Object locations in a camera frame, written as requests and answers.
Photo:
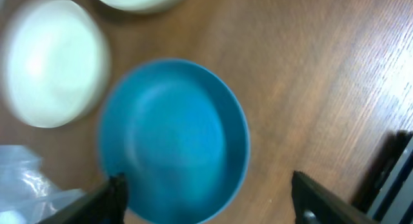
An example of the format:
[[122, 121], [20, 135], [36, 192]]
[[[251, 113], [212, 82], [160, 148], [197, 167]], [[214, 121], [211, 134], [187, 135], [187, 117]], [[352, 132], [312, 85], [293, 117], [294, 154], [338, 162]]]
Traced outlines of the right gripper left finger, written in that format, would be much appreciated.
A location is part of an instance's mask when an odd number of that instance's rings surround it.
[[118, 174], [39, 224], [124, 224], [127, 204], [126, 178]]

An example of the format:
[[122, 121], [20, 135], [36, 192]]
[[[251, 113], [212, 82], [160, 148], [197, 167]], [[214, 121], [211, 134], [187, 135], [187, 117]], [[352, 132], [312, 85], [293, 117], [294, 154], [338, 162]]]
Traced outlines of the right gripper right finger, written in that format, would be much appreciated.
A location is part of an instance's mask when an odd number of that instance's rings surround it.
[[291, 184], [296, 224], [377, 223], [303, 172], [294, 171]]

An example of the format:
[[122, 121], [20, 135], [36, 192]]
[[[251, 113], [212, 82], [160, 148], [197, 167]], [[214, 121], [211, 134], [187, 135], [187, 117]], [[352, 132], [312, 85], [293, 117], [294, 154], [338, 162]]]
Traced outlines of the blue large bowl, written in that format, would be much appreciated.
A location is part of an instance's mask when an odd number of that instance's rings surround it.
[[123, 174], [128, 208], [151, 223], [202, 223], [239, 192], [250, 133], [234, 93], [185, 59], [137, 66], [111, 91], [97, 128], [101, 167]]

